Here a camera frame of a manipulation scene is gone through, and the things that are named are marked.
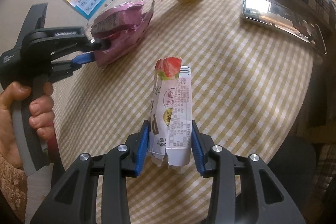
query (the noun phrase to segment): smartphone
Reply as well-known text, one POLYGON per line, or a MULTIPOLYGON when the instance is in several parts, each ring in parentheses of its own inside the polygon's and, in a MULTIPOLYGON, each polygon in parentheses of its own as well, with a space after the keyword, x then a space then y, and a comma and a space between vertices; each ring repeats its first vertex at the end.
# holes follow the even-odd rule
POLYGON ((243 19, 291 34, 296 41, 309 45, 319 55, 327 54, 317 24, 312 24, 294 11, 268 0, 244 0, 243 19))

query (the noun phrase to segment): striped tablecloth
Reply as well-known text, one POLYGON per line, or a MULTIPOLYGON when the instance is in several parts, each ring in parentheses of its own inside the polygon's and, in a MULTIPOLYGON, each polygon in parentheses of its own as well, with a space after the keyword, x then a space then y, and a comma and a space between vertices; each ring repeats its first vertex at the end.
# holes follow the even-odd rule
MULTIPOLYGON (((113 5, 128 0, 115 0, 113 5)), ((152 0, 145 0, 149 10, 152 0)), ((179 56, 192 68, 193 118, 232 153, 265 162, 291 128, 305 97, 313 54, 289 36, 240 20, 242 0, 179 4, 156 0, 143 42, 104 71, 88 64, 54 85, 55 127, 64 166, 125 142, 150 117, 156 60, 179 56)), ((207 215, 211 179, 193 158, 180 170, 149 159, 127 180, 132 224, 193 224, 207 215)), ((101 184, 97 222, 100 222, 101 184)))

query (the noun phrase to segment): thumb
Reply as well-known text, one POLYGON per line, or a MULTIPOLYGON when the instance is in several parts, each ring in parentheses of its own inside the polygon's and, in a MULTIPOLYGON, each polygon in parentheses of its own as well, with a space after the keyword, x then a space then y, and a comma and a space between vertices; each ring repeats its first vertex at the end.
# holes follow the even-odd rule
POLYGON ((14 100, 22 101, 26 99, 31 92, 31 88, 28 86, 23 86, 18 82, 11 83, 1 94, 0 94, 0 109, 6 108, 10 109, 11 104, 14 100))

